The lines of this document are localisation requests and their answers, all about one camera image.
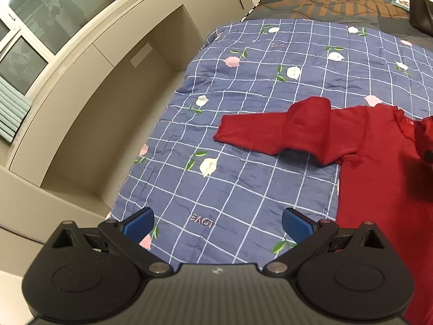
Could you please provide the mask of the white framed window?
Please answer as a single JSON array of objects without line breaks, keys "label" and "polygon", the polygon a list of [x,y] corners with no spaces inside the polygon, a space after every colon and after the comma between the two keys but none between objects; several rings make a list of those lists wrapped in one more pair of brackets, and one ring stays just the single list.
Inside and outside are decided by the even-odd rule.
[{"label": "white framed window", "polygon": [[[8,6],[53,54],[116,0],[9,0]],[[48,64],[23,37],[1,60],[1,77],[22,94]]]}]

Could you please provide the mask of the teal pleated curtain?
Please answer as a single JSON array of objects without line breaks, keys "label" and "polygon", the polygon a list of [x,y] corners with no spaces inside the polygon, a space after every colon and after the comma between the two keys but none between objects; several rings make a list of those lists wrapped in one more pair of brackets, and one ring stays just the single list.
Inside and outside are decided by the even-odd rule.
[{"label": "teal pleated curtain", "polygon": [[11,143],[31,109],[32,102],[5,79],[0,79],[1,137]]}]

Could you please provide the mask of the blue checked floral quilt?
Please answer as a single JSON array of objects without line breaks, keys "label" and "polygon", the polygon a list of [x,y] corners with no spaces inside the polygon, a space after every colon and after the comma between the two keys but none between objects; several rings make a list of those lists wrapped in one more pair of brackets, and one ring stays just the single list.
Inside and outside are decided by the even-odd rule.
[{"label": "blue checked floral quilt", "polygon": [[154,254],[264,265],[293,245],[286,208],[372,220],[405,260],[431,256],[432,170],[413,124],[432,114],[432,52],[310,20],[217,28],[189,63],[111,214],[152,208]]}]

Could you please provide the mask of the beige built-in desk shelf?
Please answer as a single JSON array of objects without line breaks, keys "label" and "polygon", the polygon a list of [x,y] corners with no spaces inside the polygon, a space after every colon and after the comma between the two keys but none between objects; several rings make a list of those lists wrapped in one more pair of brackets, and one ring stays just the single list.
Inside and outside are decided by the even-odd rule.
[{"label": "beige built-in desk shelf", "polygon": [[189,62],[252,0],[116,0],[50,52],[1,0],[1,60],[23,37],[48,62],[1,145],[1,228],[43,242],[64,219],[102,220]]}]

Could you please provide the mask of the dark brown handbag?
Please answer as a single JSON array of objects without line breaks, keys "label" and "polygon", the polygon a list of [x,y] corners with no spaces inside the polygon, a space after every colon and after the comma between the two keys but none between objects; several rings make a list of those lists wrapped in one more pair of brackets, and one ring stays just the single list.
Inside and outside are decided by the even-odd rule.
[{"label": "dark brown handbag", "polygon": [[417,30],[432,36],[432,2],[429,0],[409,0],[409,22]]}]

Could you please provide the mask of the red long-sleeve shirt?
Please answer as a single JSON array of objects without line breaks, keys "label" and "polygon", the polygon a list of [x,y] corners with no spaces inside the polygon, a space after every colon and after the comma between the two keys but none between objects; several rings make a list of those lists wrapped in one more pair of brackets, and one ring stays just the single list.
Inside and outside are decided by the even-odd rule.
[{"label": "red long-sleeve shirt", "polygon": [[286,112],[225,115],[215,140],[267,155],[310,153],[340,165],[337,222],[378,224],[415,281],[406,319],[432,323],[432,119],[378,104],[333,109],[309,97]]}]

